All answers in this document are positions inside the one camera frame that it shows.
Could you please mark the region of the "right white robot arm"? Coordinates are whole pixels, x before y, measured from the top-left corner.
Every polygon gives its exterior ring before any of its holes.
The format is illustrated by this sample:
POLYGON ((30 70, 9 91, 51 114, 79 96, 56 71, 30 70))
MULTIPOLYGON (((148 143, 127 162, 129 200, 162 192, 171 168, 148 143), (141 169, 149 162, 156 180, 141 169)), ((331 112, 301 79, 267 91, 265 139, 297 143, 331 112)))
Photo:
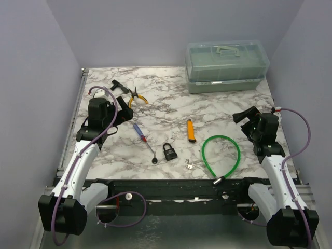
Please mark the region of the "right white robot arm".
POLYGON ((276 141, 279 118, 276 113, 282 107, 274 107, 261 113, 255 106, 233 114, 235 123, 245 118, 242 132, 253 143, 253 151, 266 172, 271 190, 259 183, 239 189, 239 198, 244 203, 254 201, 266 224, 267 237, 271 245, 311 248, 319 224, 316 211, 310 210, 303 201, 289 172, 282 146, 276 141))

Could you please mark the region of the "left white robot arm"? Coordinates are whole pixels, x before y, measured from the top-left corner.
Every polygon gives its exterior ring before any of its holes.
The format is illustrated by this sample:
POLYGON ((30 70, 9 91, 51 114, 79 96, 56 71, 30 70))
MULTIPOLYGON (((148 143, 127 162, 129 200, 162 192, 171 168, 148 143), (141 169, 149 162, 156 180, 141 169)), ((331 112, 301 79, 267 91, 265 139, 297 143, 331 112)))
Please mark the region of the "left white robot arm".
POLYGON ((74 153, 67 168, 51 194, 39 199, 45 231, 80 235, 96 204, 100 201, 109 205, 114 201, 115 192, 108 187, 96 186, 82 192, 89 169, 109 136, 108 129, 133 117, 133 110, 122 97, 113 100, 98 97, 89 101, 88 117, 76 133, 74 153))

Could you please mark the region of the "green cable lock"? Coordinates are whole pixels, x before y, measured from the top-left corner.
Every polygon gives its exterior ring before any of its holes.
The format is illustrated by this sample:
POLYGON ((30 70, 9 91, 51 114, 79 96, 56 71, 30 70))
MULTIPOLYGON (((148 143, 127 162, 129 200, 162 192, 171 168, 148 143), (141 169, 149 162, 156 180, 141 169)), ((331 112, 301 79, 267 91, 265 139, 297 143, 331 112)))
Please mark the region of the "green cable lock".
POLYGON ((241 161, 241 152, 232 138, 213 135, 204 141, 201 157, 207 170, 214 177, 213 186, 217 186, 236 171, 241 161), (218 142, 221 142, 221 149, 226 149, 226 152, 210 148, 210 145, 218 145, 218 142))

